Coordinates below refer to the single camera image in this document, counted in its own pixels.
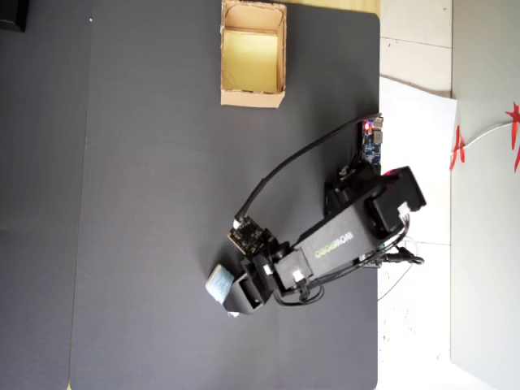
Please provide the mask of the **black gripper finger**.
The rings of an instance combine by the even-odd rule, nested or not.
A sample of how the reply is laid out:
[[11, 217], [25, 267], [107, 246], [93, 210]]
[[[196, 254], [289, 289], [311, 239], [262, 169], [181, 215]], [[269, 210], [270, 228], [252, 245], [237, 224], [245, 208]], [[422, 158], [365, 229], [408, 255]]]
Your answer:
[[248, 314], [249, 300], [238, 279], [232, 283], [229, 293], [224, 300], [223, 307], [228, 313]]

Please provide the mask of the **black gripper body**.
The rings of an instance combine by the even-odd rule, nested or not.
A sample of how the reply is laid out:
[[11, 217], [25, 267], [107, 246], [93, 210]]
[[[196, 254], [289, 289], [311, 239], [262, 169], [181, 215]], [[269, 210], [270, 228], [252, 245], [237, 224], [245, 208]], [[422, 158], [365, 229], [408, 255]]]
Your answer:
[[265, 305], [270, 291], [263, 284], [259, 275], [244, 273], [236, 282], [237, 305], [241, 314], [253, 314]]

